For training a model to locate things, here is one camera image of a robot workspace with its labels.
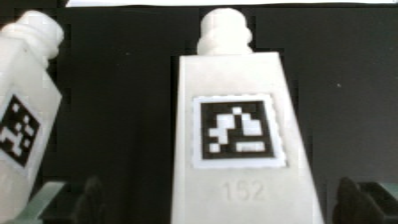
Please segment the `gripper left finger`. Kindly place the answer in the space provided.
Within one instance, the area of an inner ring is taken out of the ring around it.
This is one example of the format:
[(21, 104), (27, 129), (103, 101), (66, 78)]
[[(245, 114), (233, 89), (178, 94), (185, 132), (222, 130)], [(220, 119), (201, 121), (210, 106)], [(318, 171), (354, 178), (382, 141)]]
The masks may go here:
[(105, 224), (99, 179), (91, 177), (83, 183), (48, 182), (23, 210), (23, 220), (28, 224)]

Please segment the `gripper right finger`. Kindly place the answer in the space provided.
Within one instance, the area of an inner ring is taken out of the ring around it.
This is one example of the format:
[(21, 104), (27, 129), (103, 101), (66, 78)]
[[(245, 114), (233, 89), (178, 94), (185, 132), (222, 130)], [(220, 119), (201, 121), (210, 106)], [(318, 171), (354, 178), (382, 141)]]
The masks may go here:
[(334, 224), (398, 224), (398, 183), (341, 179)]

